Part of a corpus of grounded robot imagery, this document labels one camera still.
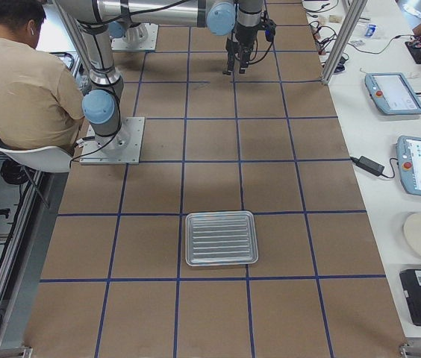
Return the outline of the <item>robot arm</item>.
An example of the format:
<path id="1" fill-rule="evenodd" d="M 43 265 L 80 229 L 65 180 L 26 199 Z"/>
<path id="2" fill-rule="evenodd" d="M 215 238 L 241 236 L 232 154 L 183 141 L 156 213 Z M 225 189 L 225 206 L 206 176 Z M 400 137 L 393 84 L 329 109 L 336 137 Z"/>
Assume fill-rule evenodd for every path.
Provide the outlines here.
<path id="1" fill-rule="evenodd" d="M 241 74 L 255 64 L 252 55 L 263 31 L 272 43 L 275 23 L 262 1 L 58 1 L 58 9 L 74 22 L 70 36 L 85 49 L 91 92 L 82 102 L 97 149 L 121 150 L 129 142 L 120 114 L 122 75 L 115 51 L 152 51 L 159 25 L 207 28 L 226 38 L 224 74 Z"/>

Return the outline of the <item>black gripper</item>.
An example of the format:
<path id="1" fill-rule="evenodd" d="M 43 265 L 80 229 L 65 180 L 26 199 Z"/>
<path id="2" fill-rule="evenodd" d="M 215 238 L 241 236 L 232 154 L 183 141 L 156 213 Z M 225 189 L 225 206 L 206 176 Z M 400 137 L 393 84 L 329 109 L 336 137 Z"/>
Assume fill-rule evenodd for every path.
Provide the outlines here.
<path id="1" fill-rule="evenodd" d="M 239 57 L 239 73 L 246 73 L 260 29 L 260 24 L 252 27 L 246 27 L 239 22 L 236 24 L 234 30 L 228 35 L 225 45 L 227 60 L 226 67 L 222 71 L 224 75 L 231 75 L 234 72 L 236 54 Z"/>

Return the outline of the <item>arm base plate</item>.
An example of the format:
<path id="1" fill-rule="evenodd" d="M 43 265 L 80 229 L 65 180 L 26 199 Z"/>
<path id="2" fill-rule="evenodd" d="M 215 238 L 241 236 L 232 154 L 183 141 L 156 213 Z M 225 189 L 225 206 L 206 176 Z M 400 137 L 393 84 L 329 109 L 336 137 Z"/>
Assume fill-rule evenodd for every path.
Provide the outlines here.
<path id="1" fill-rule="evenodd" d="M 118 52 L 154 51 L 158 38 L 158 25 L 141 23 L 124 29 L 119 22 L 112 22 L 109 26 L 111 48 Z"/>
<path id="2" fill-rule="evenodd" d="M 81 165 L 137 165 L 140 162 L 144 117 L 125 117 L 121 121 L 120 132 L 104 148 L 110 138 L 96 137 L 86 141 L 82 148 L 79 163 Z"/>

